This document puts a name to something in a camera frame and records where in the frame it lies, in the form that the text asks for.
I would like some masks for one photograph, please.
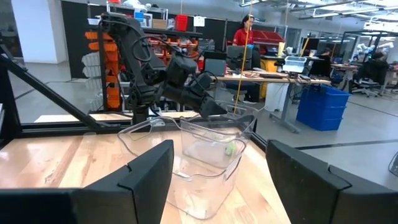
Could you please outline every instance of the small object in bin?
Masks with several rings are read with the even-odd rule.
[[[233,143],[231,142],[231,143],[229,143],[229,144],[227,145],[227,147],[225,148],[225,154],[228,155],[228,156],[232,156],[233,154],[235,154],[235,151],[236,151],[237,149],[238,149],[238,148],[235,146],[235,144],[233,144]]]

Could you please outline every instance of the cardboard box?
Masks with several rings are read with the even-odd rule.
[[[153,19],[153,28],[155,29],[167,29],[167,21],[164,19]]]

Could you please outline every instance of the woman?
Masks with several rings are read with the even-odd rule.
[[[252,59],[252,67],[245,68],[245,70],[251,70],[252,68],[260,68],[260,53],[258,48],[254,48],[253,41],[253,31],[251,30],[251,26],[254,22],[254,16],[246,15],[241,23],[241,27],[235,32],[233,45],[234,46],[245,46],[246,45],[246,37],[248,37],[248,48],[252,49],[252,55],[246,56],[246,58],[251,57]],[[229,89],[237,90],[239,86],[239,82],[229,81],[225,82],[226,87]],[[252,82],[241,82],[241,91],[246,91],[244,96],[243,103],[255,104],[259,101],[259,88],[260,86],[252,83]]]

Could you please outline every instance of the black metal frame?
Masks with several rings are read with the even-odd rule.
[[[8,144],[13,139],[17,138],[41,138],[54,136],[72,136],[82,135],[87,132],[96,132],[97,134],[114,134],[131,125],[130,120],[118,121],[95,121],[90,115],[84,114],[78,108],[70,104],[67,100],[62,98],[52,89],[47,87],[40,80],[27,72],[26,69],[18,66],[11,58],[3,56],[5,46],[0,45],[0,103],[4,106],[4,122],[0,127],[0,149]],[[19,119],[18,108],[14,98],[12,85],[10,81],[9,72],[16,75],[21,80],[25,81],[32,88],[46,96],[52,102],[65,111],[70,113],[79,121],[76,122],[57,122],[57,123],[27,123],[21,124]],[[224,118],[217,119],[212,124],[226,126],[236,126],[231,121],[226,121]],[[171,130],[175,125],[166,126],[165,130]],[[256,131],[257,120],[254,124],[254,133],[251,140],[263,151],[266,150],[266,140],[258,136]]]
[[[379,34],[371,34],[371,38],[369,40],[369,44],[368,47],[372,46],[372,41],[373,41],[373,37],[376,37],[376,40],[374,41],[374,49],[372,51],[372,55],[376,52],[376,49],[380,43],[380,39],[381,37],[398,37],[398,33],[397,32],[388,32],[388,31],[379,31],[379,30],[357,30],[357,31],[346,31],[343,33],[343,37],[341,38],[341,42],[340,44],[343,44],[344,38],[347,34],[354,34],[354,35],[369,35],[368,33],[370,32],[378,32]]]

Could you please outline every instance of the ceiling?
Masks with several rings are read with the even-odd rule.
[[[313,19],[312,16],[328,14],[331,12],[348,12],[375,9],[380,7],[398,6],[397,0],[261,0],[254,7],[276,7],[280,10],[286,10],[289,4],[289,12],[302,19]],[[398,22],[398,9],[350,14],[343,17],[357,17],[364,21]]]

